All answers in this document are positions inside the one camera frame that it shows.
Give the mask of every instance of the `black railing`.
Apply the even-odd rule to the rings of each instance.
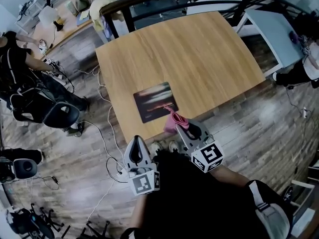
[[[113,13],[116,13],[118,11],[122,11],[124,19],[126,21],[127,27],[129,32],[133,32],[136,30],[134,22],[149,16],[153,16],[156,14],[160,14],[166,11],[171,11],[171,10],[176,10],[176,9],[181,9],[181,8],[186,8],[186,7],[191,7],[191,6],[198,6],[198,5],[206,5],[206,4],[222,4],[222,3],[229,3],[229,4],[237,4],[236,6],[227,9],[227,10],[219,10],[219,12],[225,17],[230,20],[230,23],[232,25],[237,25],[241,19],[241,16],[244,12],[245,9],[252,7],[254,5],[258,6],[270,6],[269,3],[263,3],[266,0],[212,0],[212,1],[201,1],[201,2],[189,2],[189,3],[184,3],[184,4],[177,4],[174,6],[169,6],[166,8],[161,8],[158,10],[150,11],[147,13],[143,13],[137,16],[132,17],[130,7],[146,2],[150,0],[117,0],[113,3],[110,3],[109,5],[103,7],[100,10],[101,15],[103,15],[108,22],[110,29],[114,35],[115,38],[118,38],[118,33],[114,27],[111,15]],[[279,5],[282,5],[283,9],[285,11],[289,11],[291,13],[299,14],[299,13],[304,13],[308,14],[305,10],[295,6],[294,4],[286,1],[286,0],[269,0],[271,3],[276,3]]]

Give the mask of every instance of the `table leg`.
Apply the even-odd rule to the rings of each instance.
[[[277,66],[274,66],[272,69],[268,70],[266,73],[264,73],[264,76],[267,77],[271,74],[273,74],[274,72],[278,71],[279,69],[281,69],[283,66],[281,63],[279,63]]]
[[[239,31],[242,29],[242,27],[245,25],[246,21],[248,20],[247,13],[244,14],[242,19],[240,20],[237,27],[235,27],[235,32],[239,33]]]

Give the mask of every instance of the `backpack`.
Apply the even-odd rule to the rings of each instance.
[[[21,91],[35,88],[39,78],[27,65],[14,58],[14,50],[11,48],[0,57],[0,98],[5,100],[10,107],[10,97]]]

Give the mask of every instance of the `desk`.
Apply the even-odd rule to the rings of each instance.
[[[278,61],[278,65],[268,70],[265,77],[295,64],[304,57],[300,46],[290,41],[289,33],[294,29],[282,14],[247,9],[236,28],[237,33],[248,19],[265,39]]]
[[[125,140],[163,132],[167,116],[142,123],[133,94],[169,82],[186,118],[195,118],[265,80],[256,60],[218,12],[167,20],[96,49]]]
[[[57,7],[57,10],[59,12],[59,16],[64,21],[63,22],[63,29],[61,31],[56,31],[55,25],[52,23],[49,27],[43,27],[42,23],[39,22],[35,26],[34,33],[32,35],[33,39],[40,40],[43,39],[46,41],[46,44],[48,47],[50,47],[52,41],[54,40],[54,34],[55,34],[55,40],[53,42],[53,47],[46,52],[46,55],[48,55],[52,50],[54,50],[56,47],[61,46],[64,42],[66,42],[69,38],[72,38],[74,35],[84,31],[85,29],[89,27],[93,27],[92,20],[88,20],[84,22],[83,24],[77,26],[76,25],[76,16],[74,16],[68,8],[61,4]],[[103,32],[97,32],[100,38],[102,39],[103,43],[107,43],[107,39]],[[27,46],[30,48],[33,53],[34,57],[36,59],[43,59],[44,55],[40,52],[39,49],[35,48],[34,44],[28,44]]]

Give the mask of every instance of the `black chair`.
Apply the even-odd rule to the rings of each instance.
[[[32,203],[31,204],[31,211],[33,213],[35,213],[35,210],[34,210],[33,206],[34,206],[34,204]],[[63,223],[59,224],[59,223],[54,222],[52,220],[51,214],[54,213],[54,211],[52,209],[49,210],[49,214],[48,215],[44,212],[44,207],[40,207],[40,211],[42,212],[41,217],[45,221],[45,223],[47,225],[49,225],[50,227],[54,228],[54,230],[56,230],[57,232],[60,232],[61,228],[64,227],[64,224]]]
[[[83,229],[80,237],[78,237],[77,239],[95,239],[95,238],[98,238],[98,239],[111,239],[110,237],[106,237],[105,236],[105,233],[106,233],[106,229],[108,228],[108,225],[110,224],[109,221],[106,221],[106,224],[105,224],[105,227],[103,229],[103,232],[102,234],[98,233],[94,228],[92,228],[90,226],[91,222],[88,221],[88,223],[86,224],[86,226],[88,226],[88,228],[94,233],[94,236],[88,236],[85,234],[85,231],[86,231],[86,228]]]
[[[32,159],[20,158],[11,161],[0,157],[0,182],[8,182],[14,179],[28,179],[38,172],[37,164]]]
[[[42,89],[32,88],[22,94],[23,96],[13,94],[10,98],[13,117],[18,121],[68,128],[76,123],[80,116],[80,111],[75,106],[66,102],[55,102],[51,94]]]
[[[30,212],[25,208],[19,210],[17,213],[10,213],[10,215],[12,216],[12,222],[8,221],[8,214],[7,222],[13,232],[19,235],[27,234],[22,239],[28,237],[32,239],[55,238],[51,227],[46,224],[41,216]]]

